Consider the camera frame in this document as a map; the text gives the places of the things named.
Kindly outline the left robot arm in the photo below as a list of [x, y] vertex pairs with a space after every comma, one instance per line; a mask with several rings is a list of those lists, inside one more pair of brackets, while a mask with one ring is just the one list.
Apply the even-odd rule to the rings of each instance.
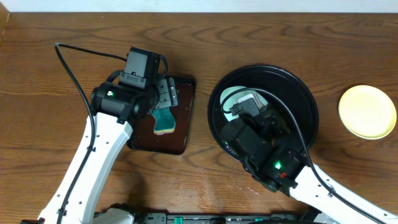
[[121, 149], [131, 139], [134, 120], [176, 106], [173, 78], [140, 90], [104, 82], [93, 91], [93, 110], [74, 158], [47, 206], [34, 223], [132, 223], [132, 214], [114, 209], [94, 216], [99, 196]]

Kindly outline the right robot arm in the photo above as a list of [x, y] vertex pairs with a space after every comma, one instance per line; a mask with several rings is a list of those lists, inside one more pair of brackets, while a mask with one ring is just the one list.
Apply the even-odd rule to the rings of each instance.
[[234, 105], [224, 115], [228, 120], [220, 131], [224, 148], [266, 189], [315, 207], [337, 223], [397, 223], [397, 215], [348, 190], [311, 163], [300, 138], [274, 108]]

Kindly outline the yellow plate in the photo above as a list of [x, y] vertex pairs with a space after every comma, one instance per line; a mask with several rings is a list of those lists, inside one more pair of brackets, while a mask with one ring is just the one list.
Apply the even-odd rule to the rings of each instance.
[[344, 127], [355, 136], [376, 140], [390, 134], [397, 124], [397, 109], [382, 90], [370, 85], [347, 89], [338, 103]]

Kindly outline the pale blue plate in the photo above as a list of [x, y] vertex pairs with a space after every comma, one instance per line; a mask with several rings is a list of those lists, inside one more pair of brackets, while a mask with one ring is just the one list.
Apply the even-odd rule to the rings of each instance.
[[246, 90], [246, 91], [241, 91], [239, 93], [236, 93], [232, 95], [232, 92], [246, 88], [245, 86], [232, 86], [229, 88], [226, 88], [223, 90], [220, 96], [220, 103], [223, 102], [223, 100], [230, 95], [230, 97], [226, 100], [225, 104], [223, 105], [223, 109], [225, 111], [228, 111], [231, 107], [233, 107], [237, 103], [242, 103], [245, 100], [248, 100], [250, 98], [253, 98], [256, 104], [259, 106], [260, 109], [268, 105], [268, 101], [261, 96], [259, 93], [256, 91], [252, 90]]

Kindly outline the green yellow sponge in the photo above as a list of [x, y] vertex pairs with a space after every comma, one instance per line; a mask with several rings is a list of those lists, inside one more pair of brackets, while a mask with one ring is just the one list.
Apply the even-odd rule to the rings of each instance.
[[174, 132], [176, 122], [169, 108], [154, 110], [152, 116], [155, 119], [154, 134], [163, 135]]

